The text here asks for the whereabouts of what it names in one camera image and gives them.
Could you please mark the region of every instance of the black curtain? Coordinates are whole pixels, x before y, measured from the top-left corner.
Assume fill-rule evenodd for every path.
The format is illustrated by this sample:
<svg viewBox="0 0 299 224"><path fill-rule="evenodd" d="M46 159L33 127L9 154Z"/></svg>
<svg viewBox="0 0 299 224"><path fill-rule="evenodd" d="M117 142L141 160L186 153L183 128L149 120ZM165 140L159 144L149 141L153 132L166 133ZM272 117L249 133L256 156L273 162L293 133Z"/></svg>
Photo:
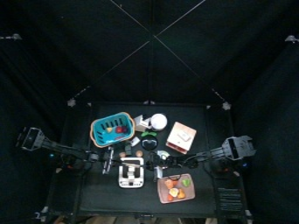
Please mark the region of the black curtain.
<svg viewBox="0 0 299 224"><path fill-rule="evenodd" d="M23 37L0 40L0 220L42 210L51 179L47 152L18 150L18 133L35 126L59 141L78 93L85 102L210 104L218 92L258 149L253 212L298 221L298 47L285 42L299 32L297 0L13 0L0 11L0 36Z"/></svg>
<svg viewBox="0 0 299 224"><path fill-rule="evenodd" d="M236 131L254 138L246 178L252 212L262 223L299 221L299 45L289 44L236 104Z"/></svg>
<svg viewBox="0 0 299 224"><path fill-rule="evenodd" d="M37 127L59 141L67 102L22 42L0 40L0 64L0 222L26 223L46 204L53 161L17 148L18 135Z"/></svg>

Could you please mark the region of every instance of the food item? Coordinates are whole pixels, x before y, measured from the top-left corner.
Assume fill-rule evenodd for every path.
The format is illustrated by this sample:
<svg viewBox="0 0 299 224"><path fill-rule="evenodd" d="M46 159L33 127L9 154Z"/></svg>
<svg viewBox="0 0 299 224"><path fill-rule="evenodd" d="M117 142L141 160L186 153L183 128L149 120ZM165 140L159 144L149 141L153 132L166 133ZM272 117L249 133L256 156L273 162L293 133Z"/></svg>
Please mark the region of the food item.
<svg viewBox="0 0 299 224"><path fill-rule="evenodd" d="M121 152L121 153L119 153L119 156L121 156L122 158L125 158L125 157L127 156L127 154L126 154L125 152Z"/></svg>
<svg viewBox="0 0 299 224"><path fill-rule="evenodd" d="M123 133L123 128L122 128L122 126L117 126L117 133L119 134L119 133Z"/></svg>
<svg viewBox="0 0 299 224"><path fill-rule="evenodd" d="M122 132L123 132L123 133L127 133L127 132L129 132L129 128L127 128L127 126L123 126L123 127L122 127Z"/></svg>
<svg viewBox="0 0 299 224"><path fill-rule="evenodd" d="M178 188L173 188L173 189L170 190L170 194L171 194L174 197L178 196L178 193L179 193L179 189L178 189Z"/></svg>
<svg viewBox="0 0 299 224"><path fill-rule="evenodd" d="M145 153L139 150L139 151L135 153L135 155L141 158L141 157L145 155Z"/></svg>
<svg viewBox="0 0 299 224"><path fill-rule="evenodd" d="M178 185L178 182L179 182L178 180L174 180L173 181L173 186L177 186Z"/></svg>
<svg viewBox="0 0 299 224"><path fill-rule="evenodd" d="M169 189L173 189L174 188L174 181L171 179L167 179L165 181L165 184L166 184L166 186L167 186Z"/></svg>
<svg viewBox="0 0 299 224"><path fill-rule="evenodd" d="M169 197L167 197L169 201L174 201L174 196L169 193Z"/></svg>
<svg viewBox="0 0 299 224"><path fill-rule="evenodd" d="M189 178L186 178L183 181L182 181L182 184L187 187L191 185L191 180Z"/></svg>
<svg viewBox="0 0 299 224"><path fill-rule="evenodd" d="M185 191L183 191L183 189L181 188L179 189L179 193L178 193L178 199L185 199L185 197L186 197L186 193L185 193Z"/></svg>
<svg viewBox="0 0 299 224"><path fill-rule="evenodd" d="M110 133L113 131L113 128L107 128L107 133Z"/></svg>

